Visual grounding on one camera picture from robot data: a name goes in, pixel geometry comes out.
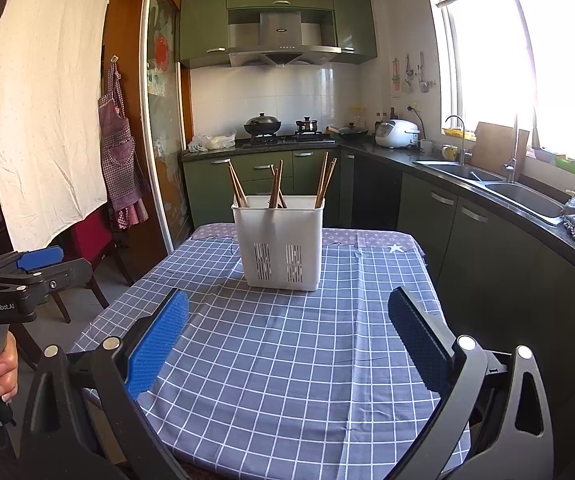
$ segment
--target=bottle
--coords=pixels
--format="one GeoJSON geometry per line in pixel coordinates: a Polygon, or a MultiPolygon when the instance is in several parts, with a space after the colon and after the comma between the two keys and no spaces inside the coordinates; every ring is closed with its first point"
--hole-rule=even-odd
{"type": "Polygon", "coordinates": [[[352,122],[357,128],[365,128],[365,120],[363,119],[363,108],[360,106],[352,107],[352,122]]]}

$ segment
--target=faucet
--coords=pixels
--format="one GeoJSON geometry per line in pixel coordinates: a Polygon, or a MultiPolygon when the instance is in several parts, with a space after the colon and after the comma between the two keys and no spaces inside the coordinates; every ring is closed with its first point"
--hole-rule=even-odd
{"type": "Polygon", "coordinates": [[[517,172],[517,151],[519,150],[519,113],[514,114],[514,128],[512,130],[512,157],[504,164],[507,172],[506,181],[514,184],[514,176],[517,172]]]}
{"type": "Polygon", "coordinates": [[[461,151],[458,152],[458,164],[459,166],[462,166],[465,163],[465,149],[463,147],[463,144],[465,143],[465,121],[463,121],[463,118],[461,116],[454,114],[446,118],[445,122],[447,122],[452,117],[456,117],[456,119],[461,121],[461,124],[463,125],[463,136],[461,137],[461,151]]]}

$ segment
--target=range hood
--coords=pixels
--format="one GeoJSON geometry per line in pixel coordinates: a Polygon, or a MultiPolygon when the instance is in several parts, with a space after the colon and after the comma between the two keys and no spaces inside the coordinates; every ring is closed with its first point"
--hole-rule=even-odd
{"type": "Polygon", "coordinates": [[[322,65],[341,50],[337,46],[303,44],[301,13],[290,10],[261,12],[258,44],[229,48],[227,53],[232,66],[322,65]]]}

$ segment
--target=cup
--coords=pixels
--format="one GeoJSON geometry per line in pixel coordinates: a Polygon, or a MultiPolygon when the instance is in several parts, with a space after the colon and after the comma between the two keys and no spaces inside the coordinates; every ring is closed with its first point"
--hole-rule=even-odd
{"type": "Polygon", "coordinates": [[[445,160],[456,160],[456,153],[458,153],[458,148],[449,144],[445,144],[441,150],[441,155],[445,160]]]}
{"type": "Polygon", "coordinates": [[[429,140],[429,139],[421,140],[421,152],[431,153],[433,147],[434,147],[434,143],[431,140],[429,140]]]}

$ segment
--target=table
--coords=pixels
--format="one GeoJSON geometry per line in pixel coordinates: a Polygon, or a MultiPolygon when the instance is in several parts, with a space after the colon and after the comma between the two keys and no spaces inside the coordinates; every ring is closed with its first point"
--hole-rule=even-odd
{"type": "MultiPolygon", "coordinates": [[[[387,315],[404,285],[442,316],[410,235],[323,230],[319,290],[248,286],[233,224],[200,228],[83,331],[96,348],[184,290],[190,317],[138,402],[186,462],[231,478],[379,479],[439,396],[428,391],[387,315]]],[[[447,467],[461,463],[469,432],[447,467]]]]}

